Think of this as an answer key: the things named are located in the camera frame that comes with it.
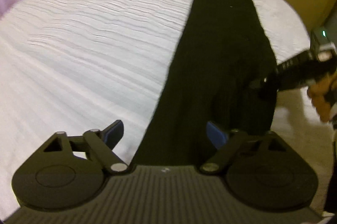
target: white comforter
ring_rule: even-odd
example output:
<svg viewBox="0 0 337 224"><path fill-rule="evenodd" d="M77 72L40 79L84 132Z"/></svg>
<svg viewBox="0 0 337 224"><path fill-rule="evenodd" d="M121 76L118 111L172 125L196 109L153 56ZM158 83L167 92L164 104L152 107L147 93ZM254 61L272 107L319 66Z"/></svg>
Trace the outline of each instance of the white comforter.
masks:
<svg viewBox="0 0 337 224"><path fill-rule="evenodd" d="M309 46L283 0L253 0L278 61ZM79 135L123 120L129 162L146 129L192 0L23 0L0 22L0 218L18 207L14 171L55 131ZM305 90L279 94L273 129L316 170L321 208L332 130Z"/></svg>

